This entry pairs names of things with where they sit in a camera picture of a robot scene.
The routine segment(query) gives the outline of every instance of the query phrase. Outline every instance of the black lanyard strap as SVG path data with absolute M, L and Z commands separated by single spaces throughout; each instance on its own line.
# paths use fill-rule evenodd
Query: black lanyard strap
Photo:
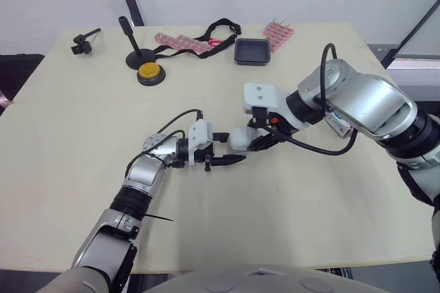
M 199 57 L 200 59 L 205 59 L 205 58 L 211 57 L 211 56 L 219 53 L 220 51 L 223 51 L 224 49 L 229 47 L 231 44 L 233 44 L 235 42 L 235 39 L 237 38 L 237 36 L 241 34 L 240 25 L 233 23 L 231 20 L 229 20 L 227 18 L 222 18 L 214 23 L 211 23 L 209 25 L 208 29 L 206 30 L 205 34 L 203 34 L 202 36 L 199 36 L 199 37 L 195 37 L 194 40 L 198 40 L 201 42 L 208 42 L 211 38 L 212 31 L 215 30 L 215 28 L 217 26 L 221 26 L 221 25 L 229 26 L 229 29 L 231 31 L 233 31 L 234 34 L 229 36 L 226 40 L 224 40 L 223 42 L 221 42 L 220 44 L 218 44 L 217 46 L 215 46 L 211 50 L 206 51 L 206 52 L 202 52 L 201 54 L 198 54 L 193 49 L 182 49 L 182 50 L 175 52 L 174 54 L 165 55 L 165 54 L 159 54 L 159 53 L 164 50 L 172 49 L 172 48 L 168 45 L 160 45 L 159 47 L 156 47 L 153 50 L 156 53 L 156 59 L 174 57 L 174 56 L 177 56 L 178 54 L 183 54 L 183 53 L 194 54 L 195 56 Z

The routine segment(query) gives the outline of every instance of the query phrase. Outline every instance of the black button base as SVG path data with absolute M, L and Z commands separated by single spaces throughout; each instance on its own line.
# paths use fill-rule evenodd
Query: black button base
M 145 63 L 154 63 L 156 61 L 156 53 L 150 49 L 140 49 L 142 56 L 138 57 L 136 52 L 130 52 L 125 58 L 125 63 L 131 69 L 138 70 Z
M 148 87 L 151 87 L 153 85 L 158 85 L 165 79 L 165 69 L 159 65 L 159 74 L 155 76 L 154 78 L 142 78 L 139 75 L 139 72 L 137 72 L 137 80 L 141 85 L 146 85 Z

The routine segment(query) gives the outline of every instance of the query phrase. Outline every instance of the small black clamp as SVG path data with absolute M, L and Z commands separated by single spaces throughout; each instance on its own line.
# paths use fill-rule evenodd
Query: small black clamp
M 92 30 L 90 33 L 87 33 L 86 35 L 79 34 L 74 38 L 74 43 L 77 45 L 74 45 L 71 48 L 71 51 L 74 54 L 89 54 L 91 52 L 91 45 L 89 41 L 86 41 L 85 39 L 93 34 L 96 34 L 100 32 L 100 28 L 96 28 L 95 30 Z

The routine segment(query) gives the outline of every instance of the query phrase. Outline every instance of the black cable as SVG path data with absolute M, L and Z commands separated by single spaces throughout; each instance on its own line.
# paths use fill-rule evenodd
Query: black cable
M 343 149 L 340 149 L 339 151 L 330 151 L 330 150 L 320 149 L 318 147 L 314 147 L 314 146 L 305 144 L 303 142 L 300 142 L 299 140 L 295 140 L 293 138 L 290 138 L 289 136 L 285 135 L 284 133 L 279 132 L 278 130 L 275 130 L 275 129 L 272 129 L 272 128 L 269 128 L 269 127 L 261 127 L 261 128 L 266 130 L 267 132 L 275 135 L 275 136 L 278 136 L 279 138 L 285 140 L 286 142 L 295 144 L 296 146 L 302 147 L 302 148 L 304 148 L 306 150 L 313 151 L 313 152 L 316 152 L 316 153 L 325 154 L 325 155 L 341 155 L 341 154 L 346 153 L 355 144 L 356 135 L 358 134 L 358 130 L 357 129 L 353 129 L 353 132 L 351 133 L 351 137 L 350 137 L 349 143 Z
M 139 153 L 137 156 L 135 156 L 127 165 L 126 170 L 125 170 L 125 177 L 127 177 L 127 175 L 129 174 L 130 168 L 133 166 L 134 162 L 139 159 L 140 157 L 142 157 L 143 155 L 149 155 L 149 156 L 153 156 L 153 158 L 157 158 L 155 155 L 153 154 L 149 154 L 152 150 L 156 149 L 157 147 L 161 146 L 163 143 L 165 143 L 167 140 L 169 140 L 170 138 L 172 138 L 176 133 L 181 133 L 183 136 L 185 136 L 185 131 L 179 129 L 179 130 L 175 130 L 172 133 L 170 133 L 169 135 L 167 135 L 163 140 L 161 140 L 160 142 L 154 144 L 152 147 L 150 147 L 149 149 L 142 151 L 141 153 Z
M 168 122 L 167 124 L 165 124 L 161 129 L 159 129 L 159 131 L 157 133 L 161 133 L 163 132 L 166 128 L 168 128 L 169 126 L 171 126 L 174 121 L 176 121 L 177 119 L 181 118 L 182 116 L 185 116 L 188 113 L 191 112 L 197 112 L 197 119 L 203 118 L 203 112 L 199 109 L 189 109 L 188 111 L 182 112 L 180 113 L 178 116 L 176 116 L 174 119 L 172 119 L 170 122 Z
M 336 56 L 336 48 L 333 43 L 329 43 L 325 46 L 324 51 L 322 52 L 321 57 L 321 66 L 320 66 L 320 89 L 321 89 L 321 109 L 324 113 L 326 110 L 327 100 L 325 98 L 325 63 L 327 62 L 327 54 L 331 49 L 331 54 L 333 55 L 333 59 L 337 59 Z

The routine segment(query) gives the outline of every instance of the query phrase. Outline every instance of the silver robot arm segment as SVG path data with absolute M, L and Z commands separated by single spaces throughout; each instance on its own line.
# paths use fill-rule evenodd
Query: silver robot arm segment
M 399 174 L 418 200 L 434 206 L 432 231 L 440 245 L 440 120 L 418 109 L 414 101 L 384 78 L 356 72 L 341 59 L 324 71 L 327 111 L 376 141 L 397 162 Z M 320 67 L 288 94 L 272 85 L 246 84 L 244 110 L 252 114 L 247 127 L 234 129 L 228 147 L 246 154 L 289 141 L 291 134 L 320 122 Z M 280 134 L 262 134 L 262 129 Z M 440 256 L 433 263 L 440 279 Z
M 144 150 L 164 137 L 164 134 L 152 135 L 145 141 Z M 179 155 L 177 145 L 177 137 L 171 137 L 134 161 L 119 193 L 81 245 L 71 269 L 39 292 L 122 290 L 137 252 L 132 241 L 140 231 L 150 201 L 162 185 L 166 167 Z

